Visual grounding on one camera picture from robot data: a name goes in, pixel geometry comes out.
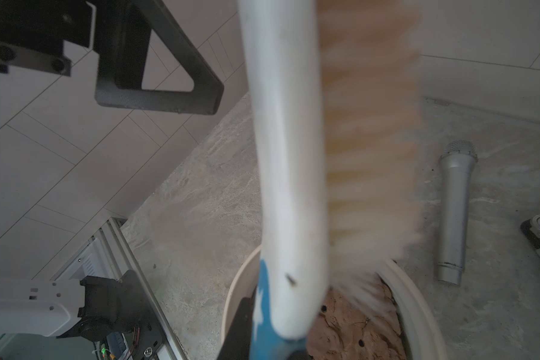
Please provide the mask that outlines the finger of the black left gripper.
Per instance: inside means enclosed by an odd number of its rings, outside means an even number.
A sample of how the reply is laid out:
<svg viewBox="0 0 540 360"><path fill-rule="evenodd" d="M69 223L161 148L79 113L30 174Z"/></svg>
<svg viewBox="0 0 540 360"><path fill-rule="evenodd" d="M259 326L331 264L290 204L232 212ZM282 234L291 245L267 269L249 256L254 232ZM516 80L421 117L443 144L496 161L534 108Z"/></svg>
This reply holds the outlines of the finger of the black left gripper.
<svg viewBox="0 0 540 360"><path fill-rule="evenodd" d="M95 1L95 100L101 106L214 115L224 82L194 46L163 1ZM153 80L151 41L162 43L176 72Z"/></svg>

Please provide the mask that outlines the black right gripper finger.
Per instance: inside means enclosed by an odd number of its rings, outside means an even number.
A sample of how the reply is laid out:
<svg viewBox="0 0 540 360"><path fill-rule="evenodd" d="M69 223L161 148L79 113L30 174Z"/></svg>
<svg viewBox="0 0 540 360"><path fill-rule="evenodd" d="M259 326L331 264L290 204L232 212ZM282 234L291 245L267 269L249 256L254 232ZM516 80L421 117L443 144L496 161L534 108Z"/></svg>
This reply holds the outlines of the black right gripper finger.
<svg viewBox="0 0 540 360"><path fill-rule="evenodd" d="M238 303L217 360L249 360L255 295Z"/></svg>

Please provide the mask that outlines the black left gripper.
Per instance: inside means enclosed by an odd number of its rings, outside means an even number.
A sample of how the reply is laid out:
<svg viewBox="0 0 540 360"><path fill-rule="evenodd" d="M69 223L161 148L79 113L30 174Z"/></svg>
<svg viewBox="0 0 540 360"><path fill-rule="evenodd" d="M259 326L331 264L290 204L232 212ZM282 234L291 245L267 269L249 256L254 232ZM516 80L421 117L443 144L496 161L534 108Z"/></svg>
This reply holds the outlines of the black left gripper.
<svg viewBox="0 0 540 360"><path fill-rule="evenodd" d="M0 74L18 67L69 77L65 43L90 45L93 12L87 1L0 0Z"/></svg>

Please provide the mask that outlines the white scrub brush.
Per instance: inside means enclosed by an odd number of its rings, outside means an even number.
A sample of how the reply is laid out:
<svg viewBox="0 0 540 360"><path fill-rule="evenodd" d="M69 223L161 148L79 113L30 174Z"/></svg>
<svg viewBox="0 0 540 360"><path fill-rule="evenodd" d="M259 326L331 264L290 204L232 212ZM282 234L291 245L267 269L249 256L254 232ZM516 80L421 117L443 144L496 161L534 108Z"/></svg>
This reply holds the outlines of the white scrub brush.
<svg viewBox="0 0 540 360"><path fill-rule="evenodd" d="M327 292L386 315L379 273L419 240L418 11L240 1L262 197L249 356L302 350Z"/></svg>

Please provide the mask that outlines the white ceramic pot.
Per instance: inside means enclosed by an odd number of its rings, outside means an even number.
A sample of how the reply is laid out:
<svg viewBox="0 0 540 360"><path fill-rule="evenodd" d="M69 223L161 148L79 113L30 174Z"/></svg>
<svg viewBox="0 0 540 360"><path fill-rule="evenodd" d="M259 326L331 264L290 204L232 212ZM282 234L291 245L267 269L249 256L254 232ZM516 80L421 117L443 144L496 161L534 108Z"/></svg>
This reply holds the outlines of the white ceramic pot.
<svg viewBox="0 0 540 360"><path fill-rule="evenodd" d="M255 295L260 270L260 249L257 247L244 261L229 288L221 321L221 347L241 299L250 297L252 293ZM381 268L380 275L389 286L397 305L406 358L447 359L446 343L440 327L411 278L391 260Z"/></svg>

